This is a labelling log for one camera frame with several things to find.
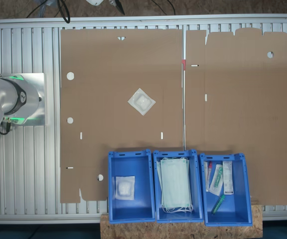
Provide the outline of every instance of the black cable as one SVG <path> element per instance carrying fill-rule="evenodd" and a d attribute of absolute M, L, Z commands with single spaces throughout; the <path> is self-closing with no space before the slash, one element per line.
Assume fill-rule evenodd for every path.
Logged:
<path fill-rule="evenodd" d="M 151 0 L 154 4 L 156 4 L 160 9 L 161 9 L 161 11 L 164 13 L 164 14 L 166 14 L 167 15 L 167 13 L 165 13 L 164 12 L 164 10 L 162 10 L 162 8 L 154 1 L 154 0 Z"/>
<path fill-rule="evenodd" d="M 168 3 L 170 3 L 170 5 L 172 6 L 173 14 L 175 15 L 175 9 L 174 9 L 174 6 L 172 5 L 172 3 L 171 3 L 169 0 L 167 0 L 167 1 L 168 1 Z"/>
<path fill-rule="evenodd" d="M 44 2 L 42 2 L 40 5 L 38 5 L 36 8 L 34 8 L 34 10 L 33 11 L 31 11 L 30 13 L 29 13 L 29 15 L 26 17 L 26 18 L 29 18 L 29 16 L 31 16 L 32 14 L 33 14 L 33 12 L 35 12 L 36 11 L 36 9 L 38 9 L 39 7 L 41 7 L 43 4 L 45 4 L 46 2 L 47 2 L 48 0 L 45 0 Z"/>
<path fill-rule="evenodd" d="M 64 6 L 64 8 L 65 8 L 65 11 L 66 11 L 66 13 L 67 13 L 67 18 L 65 17 L 65 15 L 64 15 L 64 13 L 63 13 L 63 10 L 62 10 L 62 7 L 61 7 L 60 4 L 59 4 L 59 1 L 62 2 L 62 6 Z M 66 6 L 65 1 L 64 1 L 64 0 L 57 0 L 57 6 L 58 6 L 59 12 L 60 12 L 60 14 L 62 15 L 62 18 L 65 20 L 65 22 L 66 22 L 66 23 L 70 23 L 70 14 L 69 14 L 69 10 L 68 10 L 68 8 L 67 8 L 67 6 Z"/>
<path fill-rule="evenodd" d="M 8 133 L 9 133 L 9 132 L 3 133 L 3 132 L 0 131 L 0 134 L 1 134 L 1 135 L 7 135 Z"/>
<path fill-rule="evenodd" d="M 10 121 L 8 121 L 7 123 L 6 123 L 6 129 L 5 129 L 5 133 L 3 133 L 3 132 L 1 132 L 0 131 L 0 134 L 1 135 L 7 135 L 8 133 L 9 133 L 9 131 L 10 131 Z"/>
<path fill-rule="evenodd" d="M 37 233 L 37 231 L 38 231 L 42 226 L 43 226 L 43 225 L 39 225 L 39 226 L 35 229 L 35 231 L 33 231 L 33 233 L 32 233 L 27 239 L 32 239 L 33 236 L 35 236 L 35 234 Z"/>
<path fill-rule="evenodd" d="M 64 0 L 64 2 L 66 2 L 66 0 Z M 63 6 L 63 5 L 62 5 L 62 6 Z M 61 7 L 62 7 L 62 6 L 61 6 Z M 56 17 L 58 14 L 59 14 L 59 10 L 58 10 L 58 12 L 56 13 L 56 15 L 55 15 L 54 17 Z"/>

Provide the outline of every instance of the red clip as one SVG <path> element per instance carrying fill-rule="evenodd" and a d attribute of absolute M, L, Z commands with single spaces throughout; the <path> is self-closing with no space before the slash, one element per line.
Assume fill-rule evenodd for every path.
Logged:
<path fill-rule="evenodd" d="M 183 70 L 185 71 L 185 60 L 182 60 Z"/>

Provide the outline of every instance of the aluminum profile table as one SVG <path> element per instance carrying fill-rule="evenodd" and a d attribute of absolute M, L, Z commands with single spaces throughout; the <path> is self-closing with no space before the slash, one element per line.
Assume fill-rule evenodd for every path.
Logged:
<path fill-rule="evenodd" d="M 46 126 L 14 126 L 0 135 L 0 224 L 98 223 L 108 211 L 107 201 L 60 203 L 60 30 L 181 29 L 185 59 L 186 31 L 241 27 L 287 33 L 287 14 L 0 20 L 0 74 L 44 73 L 47 97 Z M 184 95 L 184 71 L 182 85 Z M 263 219 L 287 219 L 287 205 L 263 206 Z"/>

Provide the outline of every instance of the green-capped syringe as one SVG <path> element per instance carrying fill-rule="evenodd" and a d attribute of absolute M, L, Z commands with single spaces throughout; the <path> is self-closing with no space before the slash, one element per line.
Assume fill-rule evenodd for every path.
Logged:
<path fill-rule="evenodd" d="M 219 207 L 221 206 L 222 202 L 225 199 L 225 195 L 223 194 L 219 200 L 217 201 L 217 203 L 215 204 L 214 208 L 212 209 L 212 214 L 215 214 L 217 212 L 217 210 L 219 209 Z"/>

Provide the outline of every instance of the white device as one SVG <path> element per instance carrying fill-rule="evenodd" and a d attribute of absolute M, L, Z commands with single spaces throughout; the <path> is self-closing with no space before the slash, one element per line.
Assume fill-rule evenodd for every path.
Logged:
<path fill-rule="evenodd" d="M 104 0 L 86 0 L 86 1 L 89 2 L 91 5 L 98 6 L 98 5 L 101 4 Z"/>

